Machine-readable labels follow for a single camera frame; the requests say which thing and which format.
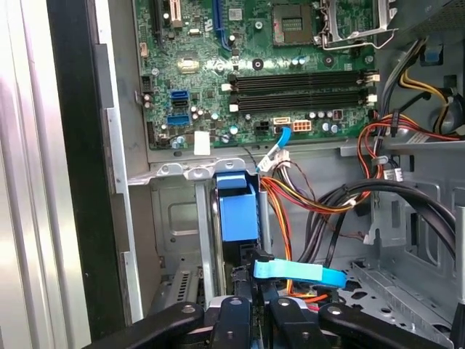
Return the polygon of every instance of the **blue plastic clip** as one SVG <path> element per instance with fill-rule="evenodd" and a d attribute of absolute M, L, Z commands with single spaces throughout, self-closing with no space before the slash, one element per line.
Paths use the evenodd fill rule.
<path fill-rule="evenodd" d="M 294 281 L 312 282 L 331 287 L 344 288 L 346 274 L 341 271 L 324 268 L 318 264 L 291 262 L 289 260 L 255 260 L 254 278 L 286 278 Z"/>

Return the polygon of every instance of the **green motherboard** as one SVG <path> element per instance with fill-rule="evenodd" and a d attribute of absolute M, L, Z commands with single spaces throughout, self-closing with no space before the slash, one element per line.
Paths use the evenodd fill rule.
<path fill-rule="evenodd" d="M 356 137 L 368 122 L 371 47 L 325 51 L 319 1 L 135 0 L 151 149 Z M 373 27 L 372 0 L 338 0 L 341 35 Z"/>

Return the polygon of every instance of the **white sticker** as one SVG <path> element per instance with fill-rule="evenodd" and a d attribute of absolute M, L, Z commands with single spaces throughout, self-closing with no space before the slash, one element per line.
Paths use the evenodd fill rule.
<path fill-rule="evenodd" d="M 210 155 L 210 133 L 194 132 L 194 155 Z"/>
<path fill-rule="evenodd" d="M 424 135 L 422 133 L 415 133 L 411 139 L 407 141 L 407 144 L 419 144 L 425 143 L 429 139 L 428 135 Z"/>
<path fill-rule="evenodd" d="M 242 20 L 242 9 L 230 9 L 230 20 Z"/>
<path fill-rule="evenodd" d="M 205 21 L 203 27 L 205 28 L 205 32 L 208 33 L 209 31 L 213 30 L 213 20 L 209 18 Z"/>

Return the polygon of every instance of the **sata port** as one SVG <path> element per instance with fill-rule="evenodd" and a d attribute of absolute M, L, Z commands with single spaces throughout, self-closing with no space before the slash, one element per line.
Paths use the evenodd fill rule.
<path fill-rule="evenodd" d="M 273 118 L 273 125 L 288 125 L 291 123 L 291 118 Z"/>
<path fill-rule="evenodd" d="M 172 100 L 171 105 L 173 108 L 187 108 L 189 106 L 189 101 L 187 100 Z"/>
<path fill-rule="evenodd" d="M 308 132 L 312 131 L 312 122 L 309 120 L 297 120 L 292 124 L 294 132 Z"/>

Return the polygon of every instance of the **ram slot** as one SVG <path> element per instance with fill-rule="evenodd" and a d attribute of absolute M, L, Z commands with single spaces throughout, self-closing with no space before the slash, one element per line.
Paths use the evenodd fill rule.
<path fill-rule="evenodd" d="M 309 109 L 354 108 L 366 103 L 366 93 L 360 91 L 329 92 L 299 95 L 268 95 L 261 97 L 231 97 L 231 104 L 241 113 L 290 111 Z"/>
<path fill-rule="evenodd" d="M 358 87 L 365 82 L 365 71 L 296 73 L 273 76 L 230 75 L 231 90 L 241 94 Z"/>

